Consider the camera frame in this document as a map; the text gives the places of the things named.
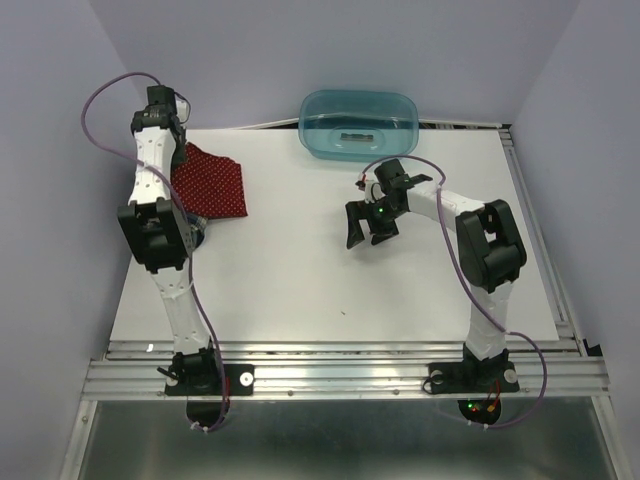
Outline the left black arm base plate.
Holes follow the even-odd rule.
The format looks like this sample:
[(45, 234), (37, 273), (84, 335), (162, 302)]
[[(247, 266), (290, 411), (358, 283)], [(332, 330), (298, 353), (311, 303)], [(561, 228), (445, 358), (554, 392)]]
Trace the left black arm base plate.
[(210, 433), (219, 430), (229, 414), (233, 397), (249, 397), (254, 393), (253, 364), (225, 364), (224, 379), (216, 367), (210, 373), (179, 380), (178, 374), (167, 371), (164, 394), (185, 397), (186, 417), (192, 430)]

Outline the red polka dot skirt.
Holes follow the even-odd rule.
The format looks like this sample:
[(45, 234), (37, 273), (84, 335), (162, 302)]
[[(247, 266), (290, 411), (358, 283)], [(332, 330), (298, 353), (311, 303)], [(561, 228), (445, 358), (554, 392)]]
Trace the red polka dot skirt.
[(206, 219), (248, 215), (242, 167), (226, 156), (186, 144), (186, 161), (171, 174), (171, 183), (184, 209)]

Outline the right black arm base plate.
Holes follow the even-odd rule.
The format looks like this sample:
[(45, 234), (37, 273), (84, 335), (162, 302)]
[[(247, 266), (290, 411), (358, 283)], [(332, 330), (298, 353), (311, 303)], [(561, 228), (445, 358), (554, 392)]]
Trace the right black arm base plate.
[(472, 423), (492, 426), (501, 415), (501, 395), (520, 391), (518, 375), (503, 349), (497, 356), (477, 359), (464, 346), (463, 356), (456, 362), (432, 362), (422, 390), (431, 395), (460, 394), (458, 401), (463, 417)]

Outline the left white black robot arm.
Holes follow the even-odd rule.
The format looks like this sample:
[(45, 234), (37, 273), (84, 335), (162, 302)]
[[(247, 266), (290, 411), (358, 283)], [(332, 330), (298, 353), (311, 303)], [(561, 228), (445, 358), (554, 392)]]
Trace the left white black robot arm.
[(173, 358), (159, 369), (166, 378), (165, 393), (210, 395), (221, 386), (223, 371), (193, 296), (189, 267), (195, 244), (170, 182), (172, 171), (186, 160), (186, 114), (170, 87), (148, 87), (147, 101), (131, 122), (137, 168), (118, 221), (135, 260), (154, 281), (171, 327)]

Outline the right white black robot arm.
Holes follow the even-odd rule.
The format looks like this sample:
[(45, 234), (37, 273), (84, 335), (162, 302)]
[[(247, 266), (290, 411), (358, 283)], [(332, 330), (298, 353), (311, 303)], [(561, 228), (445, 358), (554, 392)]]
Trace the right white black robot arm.
[(363, 170), (356, 187), (361, 200), (345, 205), (346, 247), (365, 240), (380, 244), (399, 234), (396, 219), (419, 215), (439, 224), (454, 272), (471, 302), (469, 330), (463, 344), (470, 360), (460, 366), (463, 384), (482, 390), (496, 378), (491, 360), (506, 353), (508, 301), (513, 284), (527, 262), (527, 253), (509, 204), (484, 202), (444, 188), (446, 175), (434, 166), (438, 179), (408, 174), (400, 160), (385, 157)]

